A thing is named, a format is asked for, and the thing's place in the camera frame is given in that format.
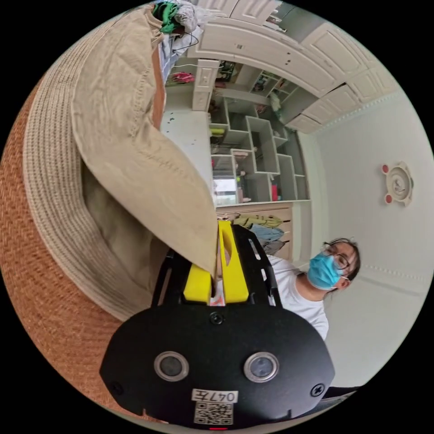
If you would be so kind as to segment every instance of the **white t-shirt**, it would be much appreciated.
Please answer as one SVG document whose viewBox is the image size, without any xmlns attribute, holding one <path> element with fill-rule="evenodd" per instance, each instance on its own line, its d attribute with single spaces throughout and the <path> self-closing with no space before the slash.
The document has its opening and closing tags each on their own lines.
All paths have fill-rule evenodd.
<svg viewBox="0 0 434 434">
<path fill-rule="evenodd" d="M 297 275 L 301 271 L 294 267 L 289 261 L 267 255 L 276 277 L 280 300 L 284 309 L 296 313 L 312 324 L 323 339 L 326 339 L 329 329 L 324 303 L 312 302 L 303 298 L 295 287 Z M 217 282 L 216 295 L 211 299 L 211 306 L 224 306 L 223 282 Z"/>
</svg>

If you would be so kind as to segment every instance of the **qr code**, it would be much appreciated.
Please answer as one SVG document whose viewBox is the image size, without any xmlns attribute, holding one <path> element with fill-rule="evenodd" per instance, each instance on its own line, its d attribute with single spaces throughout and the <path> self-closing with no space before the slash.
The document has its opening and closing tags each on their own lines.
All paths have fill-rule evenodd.
<svg viewBox="0 0 434 434">
<path fill-rule="evenodd" d="M 234 422 L 234 405 L 197 402 L 194 422 L 205 425 L 232 425 Z"/>
</svg>

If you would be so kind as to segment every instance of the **cable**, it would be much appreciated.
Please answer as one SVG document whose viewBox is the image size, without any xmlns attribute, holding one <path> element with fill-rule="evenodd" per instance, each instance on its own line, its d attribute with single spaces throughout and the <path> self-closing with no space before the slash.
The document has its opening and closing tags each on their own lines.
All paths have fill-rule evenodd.
<svg viewBox="0 0 434 434">
<path fill-rule="evenodd" d="M 184 66 L 198 66 L 193 63 L 184 63 L 183 65 L 173 65 L 172 68 L 183 68 Z M 220 69 L 224 68 L 224 65 L 221 66 L 207 66 L 207 69 Z"/>
<path fill-rule="evenodd" d="M 194 44 L 187 45 L 186 47 L 176 48 L 176 49 L 172 50 L 172 52 L 181 51 L 181 50 L 184 50 L 186 48 L 194 47 L 195 45 L 199 44 L 199 40 L 191 33 L 184 33 L 184 35 L 190 35 L 192 38 L 196 39 L 196 42 Z"/>
</svg>

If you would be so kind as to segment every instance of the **label sticker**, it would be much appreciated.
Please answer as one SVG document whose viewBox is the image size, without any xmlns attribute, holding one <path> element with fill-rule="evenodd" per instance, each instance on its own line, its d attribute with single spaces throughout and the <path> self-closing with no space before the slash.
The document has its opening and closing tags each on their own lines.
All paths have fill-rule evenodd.
<svg viewBox="0 0 434 434">
<path fill-rule="evenodd" d="M 211 402 L 221 404 L 236 404 L 238 402 L 238 391 L 220 391 L 193 389 L 191 400 L 197 402 Z"/>
<path fill-rule="evenodd" d="M 203 425 L 233 425 L 234 406 L 233 404 L 222 404 L 220 402 L 196 402 L 194 423 Z"/>
</svg>

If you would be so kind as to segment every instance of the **woman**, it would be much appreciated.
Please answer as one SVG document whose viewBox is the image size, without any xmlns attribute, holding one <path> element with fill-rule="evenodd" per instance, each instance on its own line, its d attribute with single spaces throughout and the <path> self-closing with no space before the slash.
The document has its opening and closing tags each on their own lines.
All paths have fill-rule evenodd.
<svg viewBox="0 0 434 434">
<path fill-rule="evenodd" d="M 337 238 L 324 243 L 321 252 L 309 262 L 307 273 L 289 261 L 268 255 L 282 301 L 282 306 L 309 321 L 323 339 L 329 329 L 324 299 L 331 292 L 347 288 L 360 270 L 357 243 Z M 223 286 L 217 282 L 212 306 L 224 305 Z"/>
</svg>

